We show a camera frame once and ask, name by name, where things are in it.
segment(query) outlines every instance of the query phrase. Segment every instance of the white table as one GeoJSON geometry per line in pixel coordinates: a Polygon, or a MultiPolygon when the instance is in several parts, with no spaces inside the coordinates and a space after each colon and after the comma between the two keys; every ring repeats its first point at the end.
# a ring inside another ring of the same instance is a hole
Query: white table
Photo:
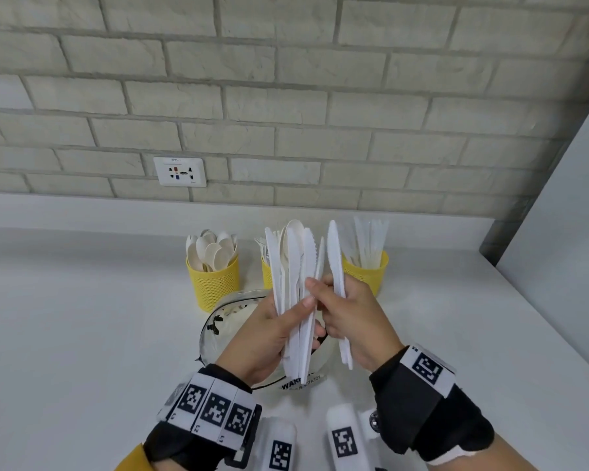
{"type": "MultiPolygon", "coordinates": [[[[184,238],[0,229],[0,471],[112,469],[197,369],[206,315],[184,238]]],[[[457,369],[496,430],[542,471],[589,470],[589,366],[478,253],[394,249],[379,300],[405,343],[457,369]]],[[[245,289],[261,287],[254,245],[245,289]]],[[[331,469],[325,411],[372,403],[367,374],[263,396],[298,428],[297,470],[331,469]]],[[[423,469],[384,454],[390,470],[423,469]]]]}

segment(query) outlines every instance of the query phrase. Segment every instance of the yellow perforated cup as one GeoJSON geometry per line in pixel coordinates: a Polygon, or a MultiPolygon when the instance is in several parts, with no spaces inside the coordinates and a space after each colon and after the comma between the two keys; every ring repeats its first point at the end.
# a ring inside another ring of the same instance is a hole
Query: yellow perforated cup
{"type": "Polygon", "coordinates": [[[198,306],[205,312],[212,312],[223,296],[240,291],[238,256],[229,263],[228,267],[216,272],[196,271],[189,266],[188,259],[185,260],[185,265],[188,267],[189,278],[194,285],[198,306]]]}
{"type": "Polygon", "coordinates": [[[273,274],[271,273],[271,267],[264,262],[264,258],[262,258],[262,278],[264,279],[264,289],[272,289],[273,274]]]}
{"type": "Polygon", "coordinates": [[[388,255],[385,251],[382,252],[382,264],[377,269],[358,268],[347,261],[344,256],[342,257],[342,268],[345,273],[367,283],[371,288],[371,291],[373,291],[373,294],[376,296],[379,291],[379,286],[382,285],[382,279],[384,279],[384,272],[386,271],[387,265],[388,255]]]}

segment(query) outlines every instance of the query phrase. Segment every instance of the person's left hand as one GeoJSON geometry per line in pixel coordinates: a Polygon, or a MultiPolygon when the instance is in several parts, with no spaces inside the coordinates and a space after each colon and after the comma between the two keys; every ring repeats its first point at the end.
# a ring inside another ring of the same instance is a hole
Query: person's left hand
{"type": "MultiPolygon", "coordinates": [[[[308,296],[292,309],[277,316],[271,291],[234,335],[216,360],[216,365],[233,373],[249,386],[266,380],[279,365],[281,349],[290,337],[290,331],[315,309],[316,300],[313,296],[308,296]]],[[[325,329],[316,321],[314,336],[324,337],[325,334],[325,329]]],[[[315,339],[312,348],[319,346],[315,339]]]]}

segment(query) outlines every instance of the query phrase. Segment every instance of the power socket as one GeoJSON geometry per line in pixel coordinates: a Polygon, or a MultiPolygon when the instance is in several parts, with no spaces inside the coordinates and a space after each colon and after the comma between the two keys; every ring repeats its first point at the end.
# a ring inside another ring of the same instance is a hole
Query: power socket
{"type": "Polygon", "coordinates": [[[155,157],[159,184],[164,186],[207,186],[203,159],[155,157]]]}

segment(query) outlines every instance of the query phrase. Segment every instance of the yellow sleeve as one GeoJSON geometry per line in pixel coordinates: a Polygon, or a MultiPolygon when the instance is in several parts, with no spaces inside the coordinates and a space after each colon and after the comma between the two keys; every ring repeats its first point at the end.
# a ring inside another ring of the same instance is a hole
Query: yellow sleeve
{"type": "Polygon", "coordinates": [[[116,471],[152,471],[151,464],[146,458],[142,445],[137,445],[125,459],[122,460],[116,471]]]}

